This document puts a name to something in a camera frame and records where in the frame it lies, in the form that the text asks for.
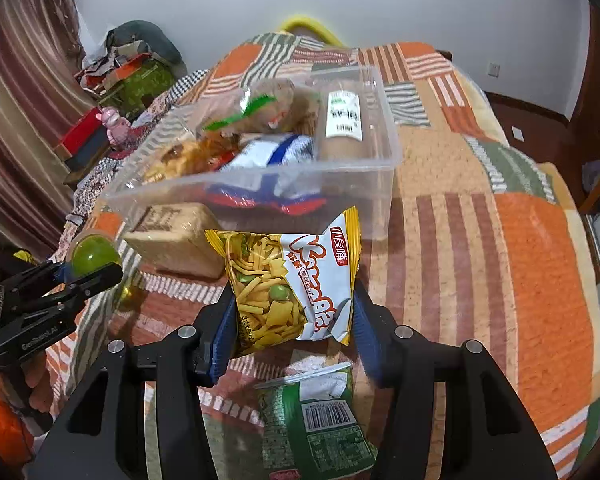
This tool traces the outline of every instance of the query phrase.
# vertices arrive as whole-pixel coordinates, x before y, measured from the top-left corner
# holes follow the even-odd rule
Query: green fruit
[[[288,286],[284,285],[271,285],[269,289],[269,297],[273,301],[286,301],[289,299],[291,291]]]
[[[255,276],[247,276],[246,274],[238,272],[237,270],[235,271],[235,275],[238,276],[238,281],[240,283],[249,283],[255,278]]]
[[[104,236],[90,235],[78,242],[71,257],[71,267],[76,275],[91,274],[111,262],[120,263],[120,256]]]

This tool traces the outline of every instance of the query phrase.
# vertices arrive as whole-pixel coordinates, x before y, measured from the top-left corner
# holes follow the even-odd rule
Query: finger
[[[35,387],[46,371],[46,352],[40,352],[26,363],[23,363],[22,371],[27,386],[29,388]]]
[[[51,409],[53,401],[53,391],[51,389],[51,380],[49,371],[45,369],[38,386],[33,388],[29,396],[29,405],[39,412],[46,413]]]

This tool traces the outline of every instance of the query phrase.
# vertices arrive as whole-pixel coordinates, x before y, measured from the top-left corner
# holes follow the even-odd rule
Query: transparent plastic bin
[[[363,83],[364,96],[360,96],[360,100],[364,98],[368,103],[370,124],[365,135],[373,136],[373,157],[199,173],[143,185],[142,176],[154,161],[156,152],[186,132],[183,118],[186,118],[187,107],[174,107],[129,156],[104,190],[103,199],[129,227],[139,221],[148,206],[200,202],[211,209],[223,229],[261,234],[320,234],[337,215],[355,205],[363,238],[386,238],[394,169],[402,161],[402,149],[381,75],[374,66],[351,66],[313,72],[300,82],[314,86],[331,80]],[[234,208],[209,199],[208,190],[213,185],[239,186],[241,182],[253,182],[267,175],[275,175],[285,182],[281,198],[292,199],[317,190],[324,198],[324,205],[311,213],[292,216],[268,205]]]

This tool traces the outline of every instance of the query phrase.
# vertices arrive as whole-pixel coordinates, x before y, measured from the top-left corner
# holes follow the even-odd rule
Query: metal bolt
[[[475,339],[469,339],[469,341],[466,342],[466,349],[472,354],[479,354],[482,352],[482,348],[482,343]]]
[[[408,339],[413,336],[413,328],[406,325],[400,325],[395,327],[395,335],[397,335],[400,339]]]
[[[188,339],[189,337],[192,337],[194,335],[196,335],[196,328],[194,326],[185,325],[181,326],[178,329],[178,336],[180,336],[183,339]]]
[[[124,341],[120,341],[120,339],[114,339],[111,343],[107,345],[107,350],[112,354],[117,354],[125,347]]]

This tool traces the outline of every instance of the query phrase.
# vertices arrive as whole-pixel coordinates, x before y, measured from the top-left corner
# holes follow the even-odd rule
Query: curtain
[[[0,232],[37,259],[72,206],[53,148],[94,106],[73,78],[77,23],[74,0],[0,0]]]

